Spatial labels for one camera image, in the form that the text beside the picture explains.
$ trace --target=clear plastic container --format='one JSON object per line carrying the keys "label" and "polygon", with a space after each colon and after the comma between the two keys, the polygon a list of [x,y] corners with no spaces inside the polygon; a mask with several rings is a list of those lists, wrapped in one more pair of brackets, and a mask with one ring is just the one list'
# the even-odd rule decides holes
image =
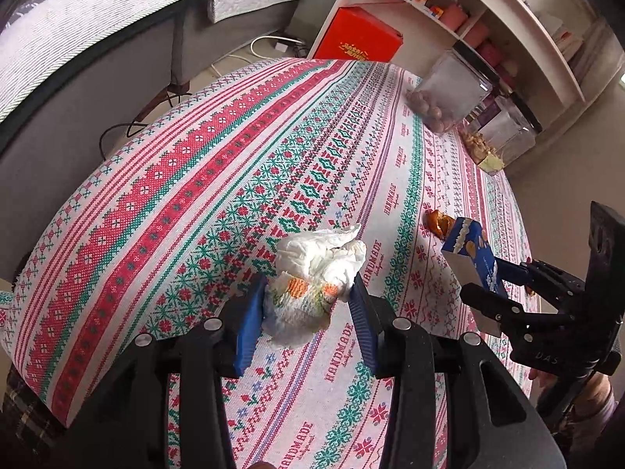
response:
{"label": "clear plastic container", "polygon": [[489,111],[498,110],[483,127],[479,118],[466,126],[464,144],[473,161],[485,172],[494,174],[536,144],[542,131],[529,108],[517,96],[496,97]]}
{"label": "clear plastic container", "polygon": [[518,100],[515,104],[510,98],[497,97],[495,103],[501,111],[479,133],[505,167],[536,144],[538,129],[521,112]]}
{"label": "clear plastic container", "polygon": [[440,134],[461,122],[492,90],[493,84],[452,49],[407,98],[426,127]]}

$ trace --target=snack box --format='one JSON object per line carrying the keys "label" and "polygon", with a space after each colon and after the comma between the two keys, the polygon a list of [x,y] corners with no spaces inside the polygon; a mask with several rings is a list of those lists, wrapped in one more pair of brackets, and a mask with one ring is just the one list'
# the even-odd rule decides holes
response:
{"label": "snack box", "polygon": [[[443,244],[443,257],[460,285],[477,284],[507,298],[498,277],[497,261],[479,222],[458,217]],[[501,337],[501,327],[478,310],[471,309],[477,329],[493,337]]]}

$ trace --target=crumpled tissue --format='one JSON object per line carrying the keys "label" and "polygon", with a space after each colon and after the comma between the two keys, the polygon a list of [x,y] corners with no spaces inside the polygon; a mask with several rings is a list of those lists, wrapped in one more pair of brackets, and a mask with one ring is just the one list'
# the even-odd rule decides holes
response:
{"label": "crumpled tissue", "polygon": [[291,234],[277,243],[277,278],[265,290],[263,330],[282,347],[298,347],[330,326],[337,299],[347,301],[366,259],[364,242],[349,229]]}

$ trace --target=tablecloth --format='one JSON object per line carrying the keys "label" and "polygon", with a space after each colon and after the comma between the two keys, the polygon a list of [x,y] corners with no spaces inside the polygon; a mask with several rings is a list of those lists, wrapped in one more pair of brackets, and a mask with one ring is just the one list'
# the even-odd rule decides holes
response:
{"label": "tablecloth", "polygon": [[[475,330],[424,212],[479,220],[495,255],[513,262],[529,256],[527,238],[505,175],[483,174],[457,135],[435,136],[406,106],[417,83],[388,64],[261,62],[121,148],[59,210],[18,279],[2,344],[29,386],[70,424],[136,334],[172,337],[215,315],[254,272],[275,275],[288,233],[357,222],[371,294],[436,335]],[[524,290],[508,291],[535,310]],[[237,465],[377,467],[393,380],[363,365],[347,305],[300,349],[267,338],[243,378],[223,381]],[[528,392],[507,339],[485,338]],[[446,454],[443,381],[435,467]],[[178,389],[173,376],[173,467]]]}

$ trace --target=floor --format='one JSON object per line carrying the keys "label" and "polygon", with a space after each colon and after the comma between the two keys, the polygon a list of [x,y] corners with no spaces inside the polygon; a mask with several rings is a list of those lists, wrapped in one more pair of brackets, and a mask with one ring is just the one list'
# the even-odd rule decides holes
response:
{"label": "floor", "polygon": [[[271,58],[282,58],[282,57],[292,56],[290,52],[280,53],[279,51],[274,49],[274,41],[269,40],[269,39],[260,40],[259,42],[254,44],[254,51],[256,51],[258,54],[262,56],[267,56]],[[257,58],[256,56],[252,55],[252,53],[249,50],[249,45],[240,48],[239,50],[233,52],[232,54],[237,55],[237,56],[242,56],[243,58],[248,59],[251,63],[261,61],[260,58]],[[195,93],[201,89],[204,89],[205,86],[212,83],[218,78],[218,72],[221,75],[226,75],[230,72],[233,72],[237,68],[244,67],[245,65],[248,65],[248,63],[241,59],[225,57],[224,59],[214,64],[214,67],[217,69],[216,71],[213,70],[212,68],[207,68],[203,72],[200,72],[200,74],[197,77],[193,78],[191,80],[191,86],[189,88],[189,91],[191,93]],[[150,124],[150,123],[155,122],[156,120],[158,120],[158,118],[163,116],[170,109],[171,107],[168,102],[162,102],[156,108],[154,108],[154,110],[143,120],[143,123]],[[107,155],[110,156],[115,150],[118,150],[119,148],[121,148],[127,141],[128,141],[128,138],[125,135],[122,136],[115,143],[114,147],[107,153]],[[0,279],[0,291],[10,291],[10,290],[11,290],[11,285],[8,282]],[[6,376],[9,372],[10,367],[11,367],[11,360],[9,359],[8,355],[0,348],[0,410],[2,408],[2,397],[4,396],[4,390],[6,387]]]}
{"label": "floor", "polygon": [[[267,56],[270,58],[283,58],[293,56],[291,51],[287,51],[286,53],[281,53],[274,48],[275,41],[271,39],[259,40],[254,44],[254,51],[257,52],[261,56]],[[246,45],[232,53],[233,55],[241,56],[243,58],[248,59],[252,63],[260,62],[262,59],[257,58],[252,55],[249,50],[249,45]],[[210,83],[215,81],[219,76],[226,75],[230,72],[235,71],[237,68],[245,67],[248,63],[244,60],[240,60],[238,58],[232,58],[230,56],[226,56],[224,59],[216,62],[214,64],[214,68],[216,71],[209,67],[206,70],[200,72],[195,78],[191,80],[191,85],[189,87],[190,93],[198,92],[199,90],[204,89],[204,87],[208,86]],[[175,104],[177,102],[177,98],[172,100],[172,103]],[[158,118],[163,116],[167,111],[171,109],[170,104],[168,102],[162,102],[148,116],[146,116],[142,123],[154,123]],[[107,157],[110,157],[114,151],[120,149],[126,142],[128,138],[123,134],[115,143],[113,148],[106,153]]]}

